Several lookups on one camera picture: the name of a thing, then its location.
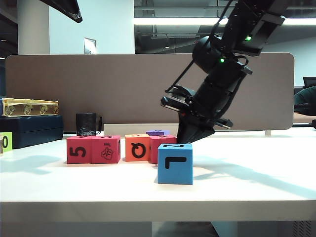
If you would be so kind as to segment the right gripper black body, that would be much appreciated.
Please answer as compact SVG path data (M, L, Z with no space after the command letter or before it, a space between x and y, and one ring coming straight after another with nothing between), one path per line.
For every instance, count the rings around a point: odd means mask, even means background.
M224 128L233 126L232 121L222 118L232 103L232 84L206 78L197 91L181 87L181 95L188 107L181 114L191 115L196 121L214 121L215 125Z

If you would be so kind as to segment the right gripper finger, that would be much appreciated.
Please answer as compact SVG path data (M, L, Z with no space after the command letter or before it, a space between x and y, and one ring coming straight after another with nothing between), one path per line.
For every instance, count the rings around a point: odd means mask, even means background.
M188 144L197 140L198 131L196 119L191 115L179 114L179 124L177 132L177 143Z
M214 131L214 121L192 121L188 123L189 128L189 138L187 143L192 143L198 141L202 138L208 137L215 133Z

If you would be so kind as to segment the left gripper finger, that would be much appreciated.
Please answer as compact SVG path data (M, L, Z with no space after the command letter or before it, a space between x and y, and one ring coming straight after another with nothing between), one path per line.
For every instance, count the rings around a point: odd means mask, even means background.
M72 0L72 18L75 22L80 23L82 22L82 16L79 9L78 1Z
M72 18L72 0L40 0L41 2L53 7L70 19Z

